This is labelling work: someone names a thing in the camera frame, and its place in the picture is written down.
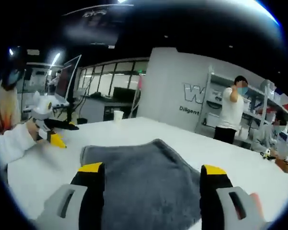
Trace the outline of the person's right hand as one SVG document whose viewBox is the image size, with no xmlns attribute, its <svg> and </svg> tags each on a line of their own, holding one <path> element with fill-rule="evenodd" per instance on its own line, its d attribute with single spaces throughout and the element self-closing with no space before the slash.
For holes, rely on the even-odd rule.
<svg viewBox="0 0 288 230">
<path fill-rule="evenodd" d="M 263 216 L 262 204 L 261 204 L 261 201 L 260 201 L 260 198 L 259 198 L 258 194 L 257 193 L 252 193 L 252 194 L 250 194 L 250 197 L 254 200 L 260 215 Z"/>
</svg>

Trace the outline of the person's left hand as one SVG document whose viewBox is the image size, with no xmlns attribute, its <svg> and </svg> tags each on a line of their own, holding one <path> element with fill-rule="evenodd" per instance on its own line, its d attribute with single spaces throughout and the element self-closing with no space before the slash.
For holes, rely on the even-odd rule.
<svg viewBox="0 0 288 230">
<path fill-rule="evenodd" d="M 30 136 L 32 137 L 32 139 L 36 142 L 36 143 L 44 143 L 46 142 L 46 140 L 44 139 L 37 139 L 38 138 L 38 131 L 39 128 L 36 126 L 36 124 L 33 122 L 33 119 L 31 118 L 30 120 L 28 120 L 26 123 L 26 128 L 30 134 Z"/>
</svg>

